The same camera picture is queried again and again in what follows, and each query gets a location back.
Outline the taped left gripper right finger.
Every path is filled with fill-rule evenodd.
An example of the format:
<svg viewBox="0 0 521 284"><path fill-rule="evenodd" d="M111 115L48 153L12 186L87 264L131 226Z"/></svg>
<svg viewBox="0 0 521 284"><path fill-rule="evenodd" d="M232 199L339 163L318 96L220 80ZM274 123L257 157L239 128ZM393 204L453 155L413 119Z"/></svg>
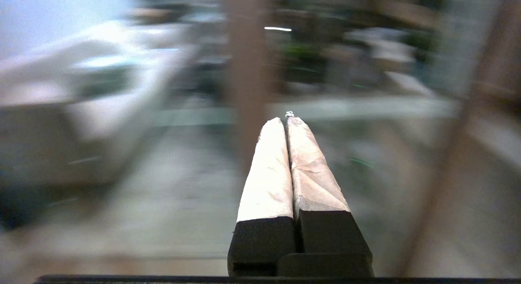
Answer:
<svg viewBox="0 0 521 284"><path fill-rule="evenodd" d="M278 262L280 276L373 277L372 252L309 126L287 119L297 251Z"/></svg>

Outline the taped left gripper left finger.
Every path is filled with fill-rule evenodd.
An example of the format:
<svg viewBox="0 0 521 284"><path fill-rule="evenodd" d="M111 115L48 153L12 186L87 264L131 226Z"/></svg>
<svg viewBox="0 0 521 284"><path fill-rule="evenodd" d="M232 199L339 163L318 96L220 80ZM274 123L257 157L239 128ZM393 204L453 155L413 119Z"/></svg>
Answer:
<svg viewBox="0 0 521 284"><path fill-rule="evenodd" d="M228 251L229 276L276 276L296 252L293 189L285 127L267 121L258 136Z"/></svg>

